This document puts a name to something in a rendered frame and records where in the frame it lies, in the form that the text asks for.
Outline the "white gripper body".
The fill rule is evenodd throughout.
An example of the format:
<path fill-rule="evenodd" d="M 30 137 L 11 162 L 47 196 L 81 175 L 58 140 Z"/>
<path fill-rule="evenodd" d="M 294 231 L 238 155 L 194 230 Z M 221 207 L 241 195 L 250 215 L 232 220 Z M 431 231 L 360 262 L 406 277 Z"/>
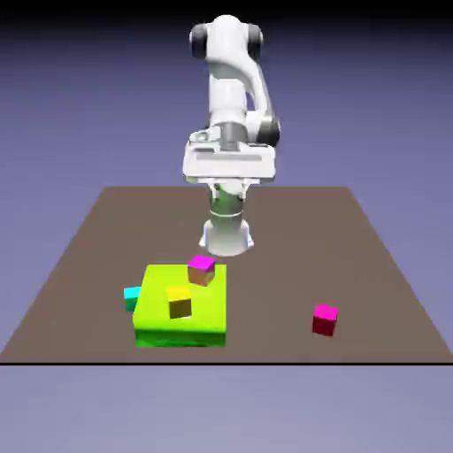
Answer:
<path fill-rule="evenodd" d="M 186 178 L 207 181 L 272 181 L 276 174 L 276 152 L 269 145 L 238 143 L 238 150 L 222 150 L 218 142 L 188 142 L 182 172 Z"/>

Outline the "small magenta cube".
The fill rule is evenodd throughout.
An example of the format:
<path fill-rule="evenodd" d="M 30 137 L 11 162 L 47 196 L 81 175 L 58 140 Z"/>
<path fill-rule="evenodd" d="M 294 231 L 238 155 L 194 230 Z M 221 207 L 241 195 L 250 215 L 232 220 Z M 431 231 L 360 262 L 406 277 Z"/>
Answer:
<path fill-rule="evenodd" d="M 207 287 L 215 277 L 216 260 L 213 257 L 195 255 L 188 262 L 190 283 Z"/>

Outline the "small yellow cube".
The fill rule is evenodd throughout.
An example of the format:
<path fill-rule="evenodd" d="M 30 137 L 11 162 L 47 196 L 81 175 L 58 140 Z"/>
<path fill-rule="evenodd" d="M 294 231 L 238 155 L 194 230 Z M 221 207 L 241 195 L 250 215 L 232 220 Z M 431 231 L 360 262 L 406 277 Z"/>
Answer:
<path fill-rule="evenodd" d="M 183 319 L 191 316 L 192 298 L 189 287 L 167 287 L 165 295 L 170 319 Z"/>

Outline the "small cyan cube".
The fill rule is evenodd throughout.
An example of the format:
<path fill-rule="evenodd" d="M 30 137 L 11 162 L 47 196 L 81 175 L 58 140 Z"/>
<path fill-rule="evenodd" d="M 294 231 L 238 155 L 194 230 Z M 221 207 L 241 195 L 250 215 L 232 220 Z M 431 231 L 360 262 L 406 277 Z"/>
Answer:
<path fill-rule="evenodd" d="M 126 311 L 133 312 L 141 294 L 141 287 L 124 288 L 123 297 Z"/>

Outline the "small pink cube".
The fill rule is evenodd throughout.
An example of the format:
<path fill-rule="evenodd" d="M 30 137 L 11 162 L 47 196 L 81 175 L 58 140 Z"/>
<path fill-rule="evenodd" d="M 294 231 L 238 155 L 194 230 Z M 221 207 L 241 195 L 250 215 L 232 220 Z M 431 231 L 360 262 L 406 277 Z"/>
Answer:
<path fill-rule="evenodd" d="M 312 332 L 328 337 L 333 336 L 337 319 L 337 307 L 326 304 L 317 304 L 312 317 Z"/>

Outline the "large green box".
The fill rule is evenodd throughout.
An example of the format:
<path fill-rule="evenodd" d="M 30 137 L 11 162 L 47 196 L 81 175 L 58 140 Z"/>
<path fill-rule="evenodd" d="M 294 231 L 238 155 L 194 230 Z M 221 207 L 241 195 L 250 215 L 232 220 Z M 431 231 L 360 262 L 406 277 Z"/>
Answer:
<path fill-rule="evenodd" d="M 148 265 L 133 313 L 138 347 L 223 347 L 227 339 L 227 267 L 206 286 L 186 265 Z"/>

